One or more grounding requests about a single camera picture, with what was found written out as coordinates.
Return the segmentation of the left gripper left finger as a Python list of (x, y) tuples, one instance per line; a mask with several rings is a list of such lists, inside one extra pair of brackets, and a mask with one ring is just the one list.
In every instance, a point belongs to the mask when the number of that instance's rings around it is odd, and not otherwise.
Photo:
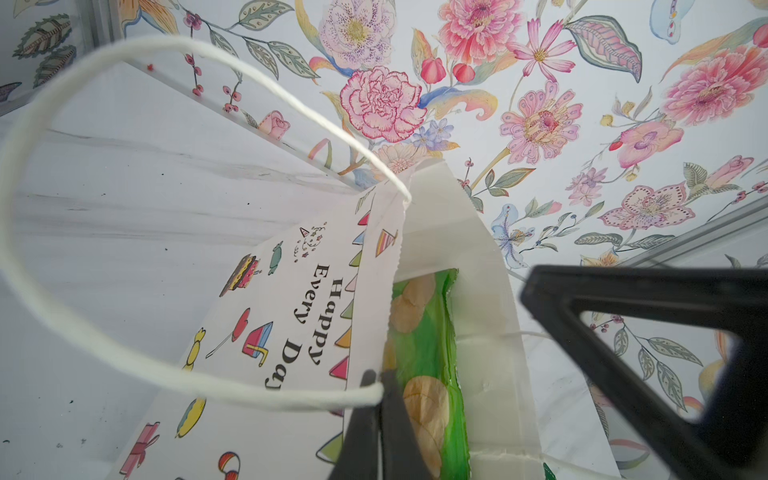
[(378, 478), (379, 404), (355, 408), (342, 450), (330, 480), (371, 480)]

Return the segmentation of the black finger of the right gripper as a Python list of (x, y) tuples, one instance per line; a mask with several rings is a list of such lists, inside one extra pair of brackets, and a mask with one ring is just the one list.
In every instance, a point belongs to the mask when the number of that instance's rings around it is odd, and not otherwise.
[[(677, 479), (767, 475), (767, 274), (759, 269), (534, 267), (521, 303), (607, 397)], [(587, 312), (716, 330), (736, 339), (700, 417), (682, 418), (683, 387), (668, 359), (691, 360), (677, 342), (635, 344), (621, 327), (611, 344)]]

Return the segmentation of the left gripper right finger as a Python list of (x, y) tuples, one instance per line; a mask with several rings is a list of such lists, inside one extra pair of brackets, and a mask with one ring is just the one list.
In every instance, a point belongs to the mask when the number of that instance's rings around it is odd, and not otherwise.
[(383, 479), (431, 479), (421, 455), (396, 372), (381, 374), (384, 394), (380, 404)]

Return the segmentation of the green Lays chips bag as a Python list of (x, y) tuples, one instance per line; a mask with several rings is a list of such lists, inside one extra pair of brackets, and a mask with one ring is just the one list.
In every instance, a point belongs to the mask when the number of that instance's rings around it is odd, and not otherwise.
[(433, 479), (471, 477), (448, 269), (393, 285), (384, 368), (393, 370)]

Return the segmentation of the white paper gift bag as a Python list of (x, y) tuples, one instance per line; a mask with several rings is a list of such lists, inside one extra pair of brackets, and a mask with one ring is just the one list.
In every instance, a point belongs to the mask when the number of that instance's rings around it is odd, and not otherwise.
[[(280, 238), (352, 210), (356, 194), (221, 114), (120, 65), (57, 115), (16, 197), (14, 231), (32, 273), (117, 341), (181, 366), (199, 330), (195, 367), (262, 386), (285, 356), (287, 384), (336, 387), (329, 370), (358, 346), (306, 351), (313, 323), (292, 314), (316, 259), (283, 249), (269, 277), (222, 287), (246, 253), (267, 266)], [(317, 450), (338, 416), (207, 404), (196, 429), (176, 428), (190, 397), (122, 374), (41, 326), (1, 290), (1, 475), (115, 479), (142, 428), (157, 423), (137, 479), (213, 479), (226, 451), (246, 479), (323, 479)]]

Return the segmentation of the right aluminium corner post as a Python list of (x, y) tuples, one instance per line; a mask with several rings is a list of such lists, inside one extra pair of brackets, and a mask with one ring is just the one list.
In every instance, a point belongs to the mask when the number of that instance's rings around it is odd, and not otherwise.
[(726, 254), (757, 260), (767, 252), (767, 199), (738, 207), (720, 219), (620, 263), (621, 267), (725, 266)]

